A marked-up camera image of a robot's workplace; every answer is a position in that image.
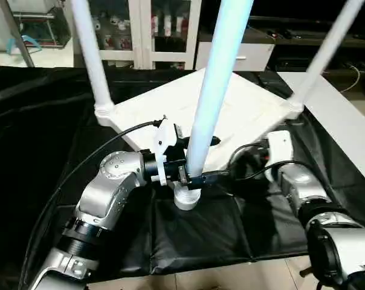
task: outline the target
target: cabinet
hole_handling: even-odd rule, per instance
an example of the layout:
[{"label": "cabinet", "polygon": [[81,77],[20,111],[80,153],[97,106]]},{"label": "cabinet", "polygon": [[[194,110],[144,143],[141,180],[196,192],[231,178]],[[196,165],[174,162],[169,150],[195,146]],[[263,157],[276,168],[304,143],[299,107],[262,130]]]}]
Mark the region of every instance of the cabinet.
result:
[{"label": "cabinet", "polygon": [[201,0],[88,1],[102,60],[193,69]]}]

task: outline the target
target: white cylindrical rod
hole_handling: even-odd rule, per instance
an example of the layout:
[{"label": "white cylindrical rod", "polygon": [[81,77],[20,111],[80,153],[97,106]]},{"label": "white cylindrical rod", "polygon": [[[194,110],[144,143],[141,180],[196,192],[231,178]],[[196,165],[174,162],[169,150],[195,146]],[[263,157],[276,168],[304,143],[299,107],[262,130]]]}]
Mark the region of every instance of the white cylindrical rod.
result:
[{"label": "white cylindrical rod", "polygon": [[114,104],[110,98],[105,71],[100,59],[88,0],[72,0],[71,3],[80,46],[82,47],[92,92],[94,93],[95,111],[108,113],[112,110]]},{"label": "white cylindrical rod", "polygon": [[309,65],[305,79],[288,99],[289,102],[296,106],[303,106],[305,104],[310,89],[314,86],[319,75],[322,74],[325,68],[329,65],[330,60],[338,46],[341,44],[341,41],[345,37],[347,31],[350,29],[350,26],[353,24],[353,21],[364,1],[365,0],[346,1],[340,15],[338,15],[338,18],[334,22],[320,49]]},{"label": "white cylindrical rod", "polygon": [[190,176],[200,175],[204,168],[253,2],[221,1],[187,151],[187,170]]}]

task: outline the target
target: white platform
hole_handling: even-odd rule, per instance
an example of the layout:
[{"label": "white platform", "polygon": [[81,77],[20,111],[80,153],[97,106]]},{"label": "white platform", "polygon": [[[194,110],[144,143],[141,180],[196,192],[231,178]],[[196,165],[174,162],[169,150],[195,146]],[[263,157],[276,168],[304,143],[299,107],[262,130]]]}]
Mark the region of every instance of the white platform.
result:
[{"label": "white platform", "polygon": [[[123,131],[166,115],[181,126],[185,137],[189,136],[204,71],[191,73],[116,105],[114,123]],[[238,146],[256,141],[283,120],[289,111],[284,99],[233,74],[215,129],[221,143],[210,148],[204,171],[223,169]],[[135,150],[152,150],[155,131],[154,127],[146,127],[124,138]]]}]

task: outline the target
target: black fabric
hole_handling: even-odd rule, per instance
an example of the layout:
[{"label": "black fabric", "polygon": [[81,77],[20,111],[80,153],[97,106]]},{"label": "black fabric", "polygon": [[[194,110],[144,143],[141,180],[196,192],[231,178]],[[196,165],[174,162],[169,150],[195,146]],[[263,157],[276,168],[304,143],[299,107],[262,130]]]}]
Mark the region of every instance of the black fabric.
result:
[{"label": "black fabric", "polygon": [[[188,73],[106,71],[116,103]],[[240,75],[282,97],[291,94],[274,72]],[[306,110],[280,128],[291,132],[295,159],[317,166],[331,185],[330,194],[365,225],[365,179],[319,122]],[[85,69],[0,68],[0,272],[10,265],[20,268],[33,222],[59,180],[114,135],[96,122]],[[40,258],[57,243],[83,189],[113,150],[131,149],[117,140],[63,187]],[[264,179],[205,189],[188,212],[174,206],[168,188],[136,189],[108,249],[96,280],[307,253],[302,226],[283,195],[270,193]]]}]

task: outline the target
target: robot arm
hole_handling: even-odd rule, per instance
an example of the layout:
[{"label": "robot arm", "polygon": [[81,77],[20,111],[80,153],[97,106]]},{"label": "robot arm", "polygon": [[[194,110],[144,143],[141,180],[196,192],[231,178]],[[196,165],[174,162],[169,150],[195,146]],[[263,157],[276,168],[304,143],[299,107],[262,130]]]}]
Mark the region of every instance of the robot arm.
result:
[{"label": "robot arm", "polygon": [[275,180],[305,228],[315,277],[335,289],[365,289],[365,228],[331,201],[305,166],[282,166]]},{"label": "robot arm", "polygon": [[51,286],[58,289],[58,283],[68,289],[84,288],[73,280],[82,281],[97,269],[103,247],[128,195],[134,188],[146,184],[144,171],[140,152],[113,152],[102,160],[98,174],[84,189],[74,216],[45,259],[31,290]]}]

